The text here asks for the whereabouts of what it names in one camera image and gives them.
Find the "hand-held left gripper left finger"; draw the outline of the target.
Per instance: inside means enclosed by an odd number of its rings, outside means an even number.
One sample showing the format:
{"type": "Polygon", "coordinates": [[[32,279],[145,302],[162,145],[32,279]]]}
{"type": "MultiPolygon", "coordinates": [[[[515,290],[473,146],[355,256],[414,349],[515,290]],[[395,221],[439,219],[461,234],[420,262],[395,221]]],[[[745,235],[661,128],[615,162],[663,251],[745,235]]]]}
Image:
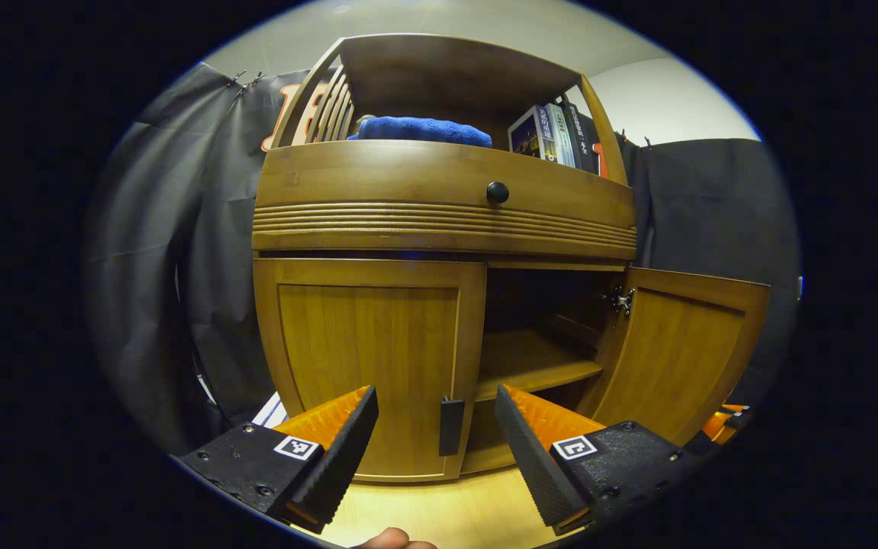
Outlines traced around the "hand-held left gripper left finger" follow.
{"type": "Polygon", "coordinates": [[[273,427],[244,422],[180,462],[255,511],[321,534],[351,486],[377,418],[376,388],[362,386],[273,427]]]}

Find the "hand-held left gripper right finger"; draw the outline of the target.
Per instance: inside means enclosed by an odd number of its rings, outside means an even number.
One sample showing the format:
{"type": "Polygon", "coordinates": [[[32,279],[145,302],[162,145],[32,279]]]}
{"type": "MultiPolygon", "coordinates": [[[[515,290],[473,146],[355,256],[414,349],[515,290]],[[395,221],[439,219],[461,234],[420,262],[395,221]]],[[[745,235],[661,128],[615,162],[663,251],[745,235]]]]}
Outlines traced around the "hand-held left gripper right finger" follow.
{"type": "Polygon", "coordinates": [[[664,496],[703,456],[634,421],[604,426],[501,384],[495,417],[541,520],[555,535],[603,528],[664,496]]]}

